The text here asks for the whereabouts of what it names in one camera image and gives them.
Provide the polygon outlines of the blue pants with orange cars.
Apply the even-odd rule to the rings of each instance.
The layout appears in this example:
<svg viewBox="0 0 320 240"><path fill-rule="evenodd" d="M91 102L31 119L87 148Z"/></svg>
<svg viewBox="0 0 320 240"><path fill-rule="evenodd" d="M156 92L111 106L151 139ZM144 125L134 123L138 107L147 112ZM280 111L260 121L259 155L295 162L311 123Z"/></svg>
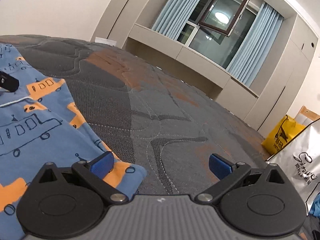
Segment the blue pants with orange cars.
<svg viewBox="0 0 320 240"><path fill-rule="evenodd" d="M14 92L1 90L1 239L22 239L16 207L40 168L91 161L109 148L64 79L43 75L11 44L1 44L1 71L19 82Z"/></svg>

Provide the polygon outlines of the white Sirowe shopping bag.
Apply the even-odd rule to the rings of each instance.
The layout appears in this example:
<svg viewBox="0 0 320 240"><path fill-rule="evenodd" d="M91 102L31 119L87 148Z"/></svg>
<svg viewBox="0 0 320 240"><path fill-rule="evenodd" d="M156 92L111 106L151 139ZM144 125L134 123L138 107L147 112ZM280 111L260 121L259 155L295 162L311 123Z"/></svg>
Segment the white Sirowe shopping bag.
<svg viewBox="0 0 320 240"><path fill-rule="evenodd" d="M266 161L282 169L306 204L308 212L319 194L319 144L319 120L316 120Z"/></svg>

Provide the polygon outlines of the yellow shopping bag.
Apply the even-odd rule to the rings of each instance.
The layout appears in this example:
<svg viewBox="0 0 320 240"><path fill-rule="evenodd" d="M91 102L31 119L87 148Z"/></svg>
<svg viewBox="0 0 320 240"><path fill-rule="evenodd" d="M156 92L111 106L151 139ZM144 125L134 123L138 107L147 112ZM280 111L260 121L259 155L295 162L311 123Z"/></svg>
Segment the yellow shopping bag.
<svg viewBox="0 0 320 240"><path fill-rule="evenodd" d="M298 135L305 125L299 124L289 115L285 115L274 129L261 143L263 148L273 156L281 151L296 135Z"/></svg>

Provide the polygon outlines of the grey orange quilted mattress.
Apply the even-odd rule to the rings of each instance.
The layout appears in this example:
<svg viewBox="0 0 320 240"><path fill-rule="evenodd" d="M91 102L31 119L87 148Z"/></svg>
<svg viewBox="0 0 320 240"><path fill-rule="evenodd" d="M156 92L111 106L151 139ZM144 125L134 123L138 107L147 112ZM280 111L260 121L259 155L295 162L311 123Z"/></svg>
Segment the grey orange quilted mattress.
<svg viewBox="0 0 320 240"><path fill-rule="evenodd" d="M196 195L217 178L209 156L265 167L262 136L194 86L119 48L71 38L5 35L44 75L65 79L93 131L146 168L142 194Z"/></svg>

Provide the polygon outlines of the blue crumpled plastic item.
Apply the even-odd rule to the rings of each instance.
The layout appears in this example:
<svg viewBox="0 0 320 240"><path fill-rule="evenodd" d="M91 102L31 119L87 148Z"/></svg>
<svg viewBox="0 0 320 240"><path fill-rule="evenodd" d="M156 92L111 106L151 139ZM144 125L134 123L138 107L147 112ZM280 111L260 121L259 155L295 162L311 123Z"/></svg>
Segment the blue crumpled plastic item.
<svg viewBox="0 0 320 240"><path fill-rule="evenodd" d="M309 214L314 217L320 218L320 194L318 194L314 199Z"/></svg>

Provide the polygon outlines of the wooden padded headboard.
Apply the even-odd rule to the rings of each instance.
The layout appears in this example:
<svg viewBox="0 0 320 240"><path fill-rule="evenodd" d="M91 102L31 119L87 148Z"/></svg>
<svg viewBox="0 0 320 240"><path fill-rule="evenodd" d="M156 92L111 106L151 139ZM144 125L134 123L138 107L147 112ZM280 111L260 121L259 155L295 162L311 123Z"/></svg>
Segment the wooden padded headboard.
<svg viewBox="0 0 320 240"><path fill-rule="evenodd" d="M318 114L302 106L295 117L295 121L301 125L308 126L319 118L320 116Z"/></svg>

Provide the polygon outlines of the beige right wardrobe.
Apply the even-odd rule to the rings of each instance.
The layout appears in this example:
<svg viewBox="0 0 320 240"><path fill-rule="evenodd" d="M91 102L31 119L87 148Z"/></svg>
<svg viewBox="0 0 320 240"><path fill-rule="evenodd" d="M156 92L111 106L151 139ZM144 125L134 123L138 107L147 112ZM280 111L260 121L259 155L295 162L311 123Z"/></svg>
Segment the beige right wardrobe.
<svg viewBox="0 0 320 240"><path fill-rule="evenodd" d="M288 112L314 56L318 37L298 16L283 20L251 88L259 97L244 119L263 137Z"/></svg>

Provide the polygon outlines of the beige wardrobe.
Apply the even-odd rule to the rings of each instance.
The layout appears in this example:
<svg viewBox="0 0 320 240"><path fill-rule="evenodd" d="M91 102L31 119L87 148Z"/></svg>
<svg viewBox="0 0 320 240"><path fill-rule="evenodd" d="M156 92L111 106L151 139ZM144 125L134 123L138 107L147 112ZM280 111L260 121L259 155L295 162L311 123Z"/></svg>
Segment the beige wardrobe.
<svg viewBox="0 0 320 240"><path fill-rule="evenodd" d="M97 37L116 41L123 48L131 29L149 0L111 0L106 7L91 41Z"/></svg>
<svg viewBox="0 0 320 240"><path fill-rule="evenodd" d="M244 119L263 137L288 112L314 56L318 37L298 16L283 20L251 88L259 97Z"/></svg>

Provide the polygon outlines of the white paper sheet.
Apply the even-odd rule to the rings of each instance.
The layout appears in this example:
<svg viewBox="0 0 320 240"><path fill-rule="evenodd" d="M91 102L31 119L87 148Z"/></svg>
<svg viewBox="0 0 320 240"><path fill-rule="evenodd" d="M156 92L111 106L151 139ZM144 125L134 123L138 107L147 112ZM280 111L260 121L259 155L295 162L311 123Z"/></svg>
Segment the white paper sheet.
<svg viewBox="0 0 320 240"><path fill-rule="evenodd" d="M95 43L100 43L100 44L106 44L109 46L116 46L117 42L115 40L110 40L102 37L96 37L95 38Z"/></svg>

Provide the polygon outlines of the beige window bench cabinet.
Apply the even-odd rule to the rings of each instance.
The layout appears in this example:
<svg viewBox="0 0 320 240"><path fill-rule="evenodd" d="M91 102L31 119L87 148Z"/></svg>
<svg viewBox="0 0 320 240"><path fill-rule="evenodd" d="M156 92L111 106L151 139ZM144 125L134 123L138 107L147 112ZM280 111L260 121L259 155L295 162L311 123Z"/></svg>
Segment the beige window bench cabinet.
<svg viewBox="0 0 320 240"><path fill-rule="evenodd" d="M135 24L126 49L153 66L197 87L241 120L258 96L213 61L151 29Z"/></svg>

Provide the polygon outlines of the right light blue curtain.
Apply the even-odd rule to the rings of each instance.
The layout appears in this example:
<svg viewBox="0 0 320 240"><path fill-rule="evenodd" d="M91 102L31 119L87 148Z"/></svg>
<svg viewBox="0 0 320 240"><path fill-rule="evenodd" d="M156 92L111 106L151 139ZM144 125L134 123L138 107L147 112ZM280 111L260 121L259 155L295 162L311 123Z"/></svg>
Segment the right light blue curtain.
<svg viewBox="0 0 320 240"><path fill-rule="evenodd" d="M227 72L249 87L266 60L282 22L283 16L266 2L263 3L242 44L227 66Z"/></svg>

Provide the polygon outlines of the light blue curtain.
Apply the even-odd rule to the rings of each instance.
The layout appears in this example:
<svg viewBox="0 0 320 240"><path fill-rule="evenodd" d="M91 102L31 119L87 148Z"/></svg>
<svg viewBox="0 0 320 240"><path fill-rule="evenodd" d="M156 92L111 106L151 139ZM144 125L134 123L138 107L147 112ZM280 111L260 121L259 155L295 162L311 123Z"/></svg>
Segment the light blue curtain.
<svg viewBox="0 0 320 240"><path fill-rule="evenodd" d="M151 30L177 40L200 0L168 0Z"/></svg>
<svg viewBox="0 0 320 240"><path fill-rule="evenodd" d="M227 66L227 72L249 87L266 60L282 22L283 16L266 2L263 3L242 44Z"/></svg>

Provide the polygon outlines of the beige left wardrobe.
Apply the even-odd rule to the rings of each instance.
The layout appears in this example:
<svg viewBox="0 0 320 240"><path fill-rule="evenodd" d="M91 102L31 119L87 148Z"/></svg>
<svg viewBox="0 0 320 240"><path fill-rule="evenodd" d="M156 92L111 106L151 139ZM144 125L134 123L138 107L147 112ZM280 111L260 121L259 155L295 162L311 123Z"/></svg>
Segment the beige left wardrobe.
<svg viewBox="0 0 320 240"><path fill-rule="evenodd" d="M111 0L106 7L91 41L97 37L116 41L123 48L131 29L149 0Z"/></svg>

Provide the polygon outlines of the open brown framed window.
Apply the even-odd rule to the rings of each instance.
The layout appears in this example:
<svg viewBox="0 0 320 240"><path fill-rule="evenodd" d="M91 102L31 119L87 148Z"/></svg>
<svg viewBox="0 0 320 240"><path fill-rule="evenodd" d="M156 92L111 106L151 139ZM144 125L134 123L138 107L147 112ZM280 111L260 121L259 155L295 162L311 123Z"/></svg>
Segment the open brown framed window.
<svg viewBox="0 0 320 240"><path fill-rule="evenodd" d="M257 12L250 0L200 0L177 41L226 69Z"/></svg>

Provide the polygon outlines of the left light blue curtain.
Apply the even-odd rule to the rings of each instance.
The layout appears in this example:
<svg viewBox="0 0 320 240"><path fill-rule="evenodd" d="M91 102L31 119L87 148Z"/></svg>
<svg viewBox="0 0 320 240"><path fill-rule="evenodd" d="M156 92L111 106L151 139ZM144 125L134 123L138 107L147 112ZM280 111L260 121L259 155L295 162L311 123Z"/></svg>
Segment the left light blue curtain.
<svg viewBox="0 0 320 240"><path fill-rule="evenodd" d="M200 0L168 0L151 30L177 40Z"/></svg>

